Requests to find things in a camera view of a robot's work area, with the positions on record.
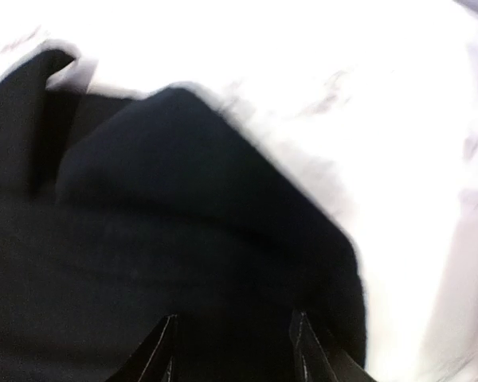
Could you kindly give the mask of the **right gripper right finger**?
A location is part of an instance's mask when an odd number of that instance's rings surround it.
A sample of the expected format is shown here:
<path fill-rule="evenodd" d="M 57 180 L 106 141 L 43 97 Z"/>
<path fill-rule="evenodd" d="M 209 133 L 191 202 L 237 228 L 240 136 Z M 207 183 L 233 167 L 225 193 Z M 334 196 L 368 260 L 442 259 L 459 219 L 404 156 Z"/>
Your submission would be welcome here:
<path fill-rule="evenodd" d="M 289 330 L 297 381 L 303 382 L 375 382 L 342 349 L 327 329 L 319 339 L 308 315 L 294 310 Z"/>

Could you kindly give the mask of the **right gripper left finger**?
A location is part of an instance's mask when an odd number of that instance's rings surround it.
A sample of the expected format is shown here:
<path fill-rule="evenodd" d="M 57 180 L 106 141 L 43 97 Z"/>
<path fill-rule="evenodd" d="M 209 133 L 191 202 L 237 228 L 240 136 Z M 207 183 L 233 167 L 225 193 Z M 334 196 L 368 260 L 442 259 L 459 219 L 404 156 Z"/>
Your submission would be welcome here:
<path fill-rule="evenodd" d="M 176 382 L 178 315 L 162 318 L 113 375 L 113 382 Z"/>

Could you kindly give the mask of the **black t-shirt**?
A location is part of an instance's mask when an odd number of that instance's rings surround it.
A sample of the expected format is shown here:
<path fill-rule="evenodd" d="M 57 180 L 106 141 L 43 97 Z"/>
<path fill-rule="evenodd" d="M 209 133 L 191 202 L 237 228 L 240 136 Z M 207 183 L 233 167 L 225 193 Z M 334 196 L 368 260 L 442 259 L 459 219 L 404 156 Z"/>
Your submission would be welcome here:
<path fill-rule="evenodd" d="M 113 381 L 178 315 L 177 381 L 297 381 L 292 312 L 362 368 L 366 308 L 341 230 L 200 96 L 0 81 L 0 381 Z"/>

